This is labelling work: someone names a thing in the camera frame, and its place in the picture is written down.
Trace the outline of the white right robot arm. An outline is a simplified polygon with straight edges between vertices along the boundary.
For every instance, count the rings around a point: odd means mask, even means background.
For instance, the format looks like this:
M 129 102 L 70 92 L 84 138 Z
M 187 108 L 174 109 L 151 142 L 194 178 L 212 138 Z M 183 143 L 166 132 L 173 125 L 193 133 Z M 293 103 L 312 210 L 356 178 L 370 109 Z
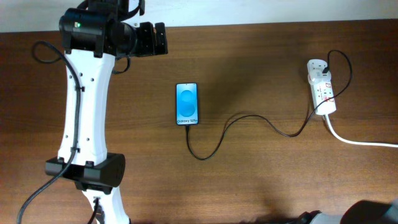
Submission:
M 290 223 L 295 224 L 397 224 L 397 199 L 391 203 L 361 200 L 343 215 L 321 211 L 305 212 Z

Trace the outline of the white charger adapter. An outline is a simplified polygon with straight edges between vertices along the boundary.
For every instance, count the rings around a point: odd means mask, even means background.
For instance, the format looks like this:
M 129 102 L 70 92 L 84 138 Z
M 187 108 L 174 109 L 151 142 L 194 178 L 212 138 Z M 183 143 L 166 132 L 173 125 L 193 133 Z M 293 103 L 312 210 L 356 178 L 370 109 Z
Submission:
M 330 82 L 331 81 L 331 73 L 323 72 L 323 69 L 312 69 L 308 73 L 308 82 L 310 85 L 317 85 L 322 82 Z

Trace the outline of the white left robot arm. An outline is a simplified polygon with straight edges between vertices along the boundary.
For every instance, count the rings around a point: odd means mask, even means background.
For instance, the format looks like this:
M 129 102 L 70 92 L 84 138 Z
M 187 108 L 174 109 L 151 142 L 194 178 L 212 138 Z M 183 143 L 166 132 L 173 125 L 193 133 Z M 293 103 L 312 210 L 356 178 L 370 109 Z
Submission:
M 98 223 L 129 223 L 121 198 L 126 159 L 106 148 L 105 117 L 109 81 L 121 58 L 165 55 L 163 23 L 127 20 L 143 15 L 145 1 L 129 9 L 127 1 L 84 1 L 60 18 L 67 66 L 65 127 L 56 157 L 45 173 L 75 183 L 89 200 Z

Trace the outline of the white power strip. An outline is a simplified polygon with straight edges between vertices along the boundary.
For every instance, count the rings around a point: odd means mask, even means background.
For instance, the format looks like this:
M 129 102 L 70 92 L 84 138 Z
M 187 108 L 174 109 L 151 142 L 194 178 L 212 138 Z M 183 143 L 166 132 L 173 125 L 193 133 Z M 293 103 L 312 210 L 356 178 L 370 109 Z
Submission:
M 307 63 L 308 72 L 312 69 L 326 69 L 327 63 L 320 59 L 311 59 Z M 336 111 L 336 103 L 333 98 L 333 89 L 330 82 L 322 82 L 315 86 L 310 85 L 315 114 L 323 116 Z

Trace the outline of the blue Galaxy smartphone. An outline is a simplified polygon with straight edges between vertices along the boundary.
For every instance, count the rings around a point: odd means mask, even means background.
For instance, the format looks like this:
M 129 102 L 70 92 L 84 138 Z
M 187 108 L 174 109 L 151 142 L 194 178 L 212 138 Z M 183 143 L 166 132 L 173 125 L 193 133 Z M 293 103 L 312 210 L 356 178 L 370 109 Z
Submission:
M 196 83 L 176 84 L 176 124 L 196 125 L 198 118 L 198 87 Z

